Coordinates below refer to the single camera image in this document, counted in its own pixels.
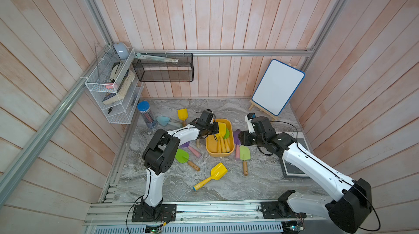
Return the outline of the yellow scoop shovel yellow handle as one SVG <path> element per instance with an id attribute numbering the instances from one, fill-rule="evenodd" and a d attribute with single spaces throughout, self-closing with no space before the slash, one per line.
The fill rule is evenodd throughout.
<path id="1" fill-rule="evenodd" d="M 219 127 L 219 133 L 220 133 L 220 139 L 221 139 L 221 145 L 222 145 L 222 153 L 226 152 L 225 144 L 224 144 L 224 136 L 225 136 L 225 130 L 226 130 L 226 124 L 223 122 L 218 122 Z"/>

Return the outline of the green pointed shovel yellow handle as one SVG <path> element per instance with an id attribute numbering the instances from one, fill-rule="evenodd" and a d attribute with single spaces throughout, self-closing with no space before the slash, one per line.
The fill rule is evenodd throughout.
<path id="1" fill-rule="evenodd" d="M 226 128 L 225 136 L 224 136 L 224 144 L 225 144 L 226 153 L 231 152 L 231 148 L 230 148 L 230 145 L 229 145 L 229 142 L 228 142 L 229 136 L 230 136 L 230 132 L 229 132 L 228 128 Z"/>

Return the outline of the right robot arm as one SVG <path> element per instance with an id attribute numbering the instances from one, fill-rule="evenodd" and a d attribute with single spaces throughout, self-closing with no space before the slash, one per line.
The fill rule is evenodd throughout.
<path id="1" fill-rule="evenodd" d="M 304 148 L 287 133 L 277 133 L 265 116 L 248 113 L 248 129 L 238 135 L 243 146 L 257 146 L 298 167 L 326 192 L 326 196 L 305 195 L 294 190 L 284 192 L 277 202 L 262 202 L 264 218 L 296 218 L 311 214 L 331 220 L 342 231 L 354 234 L 375 211 L 371 185 L 354 180 L 333 169 Z"/>

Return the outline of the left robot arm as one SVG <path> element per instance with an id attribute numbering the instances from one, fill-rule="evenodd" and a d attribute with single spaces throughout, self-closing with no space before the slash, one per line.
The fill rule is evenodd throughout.
<path id="1" fill-rule="evenodd" d="M 179 146 L 218 132 L 215 114 L 210 109 L 203 110 L 200 117 L 177 130 L 158 129 L 143 153 L 147 181 L 141 201 L 151 208 L 163 201 L 164 174 L 172 166 Z"/>

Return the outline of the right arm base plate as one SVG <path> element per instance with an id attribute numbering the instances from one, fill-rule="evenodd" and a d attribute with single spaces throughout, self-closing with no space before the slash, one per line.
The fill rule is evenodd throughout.
<path id="1" fill-rule="evenodd" d="M 305 219 L 306 213 L 296 213 L 291 210 L 286 202 L 261 202 L 258 210 L 264 219 Z"/>

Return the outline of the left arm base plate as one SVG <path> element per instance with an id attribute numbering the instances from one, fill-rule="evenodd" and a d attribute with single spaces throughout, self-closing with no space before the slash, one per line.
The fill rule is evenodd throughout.
<path id="1" fill-rule="evenodd" d="M 132 222 L 174 222 L 176 220 L 177 205 L 175 203 L 160 204 L 150 207 L 146 203 L 135 205 Z"/>

